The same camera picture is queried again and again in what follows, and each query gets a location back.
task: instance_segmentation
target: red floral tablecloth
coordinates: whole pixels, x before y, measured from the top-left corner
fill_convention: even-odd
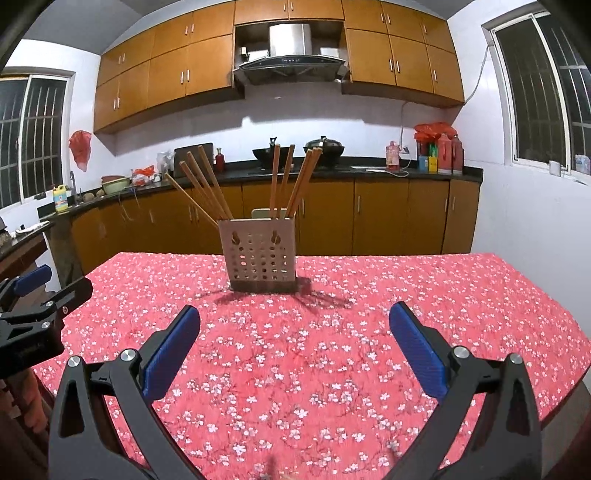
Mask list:
[[[369,480],[389,471],[437,404],[388,329],[396,301],[477,356],[519,352],[541,418],[591,362],[571,315],[494,255],[300,257],[297,272],[299,294],[238,294],[223,257],[119,254],[88,275],[95,291],[66,317],[65,353],[35,370],[55,391],[70,355],[96,362],[139,348],[192,304],[201,333],[154,407],[206,477]],[[446,462],[467,443],[478,397]]]

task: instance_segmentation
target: bottle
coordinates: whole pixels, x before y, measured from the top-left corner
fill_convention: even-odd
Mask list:
[[[386,147],[386,170],[398,171],[400,169],[400,147],[394,141]]]
[[[452,141],[446,134],[437,140],[437,172],[452,173]]]
[[[217,155],[216,155],[216,171],[218,173],[223,173],[224,171],[226,171],[226,159],[223,156],[222,153],[222,149],[218,148],[217,149]]]
[[[464,146],[457,135],[452,138],[452,169],[454,175],[464,173]]]

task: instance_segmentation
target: plastic bottle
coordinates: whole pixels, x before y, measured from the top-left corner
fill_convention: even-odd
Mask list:
[[[398,171],[400,169],[400,147],[395,141],[391,141],[386,147],[386,170]]]
[[[437,140],[437,172],[452,173],[452,141],[446,134]]]

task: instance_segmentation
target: white wall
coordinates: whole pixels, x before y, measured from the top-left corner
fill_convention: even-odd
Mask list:
[[[475,0],[449,20],[466,96],[486,48],[481,25],[527,0]],[[511,164],[491,57],[476,95],[454,127],[467,163],[484,169],[472,251],[493,252],[570,310],[591,336],[591,187]]]

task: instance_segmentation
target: red plastic bag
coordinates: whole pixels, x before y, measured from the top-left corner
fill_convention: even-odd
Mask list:
[[[84,130],[72,133],[70,137],[70,150],[74,155],[74,161],[79,169],[86,171],[90,160],[90,139],[92,134]]]

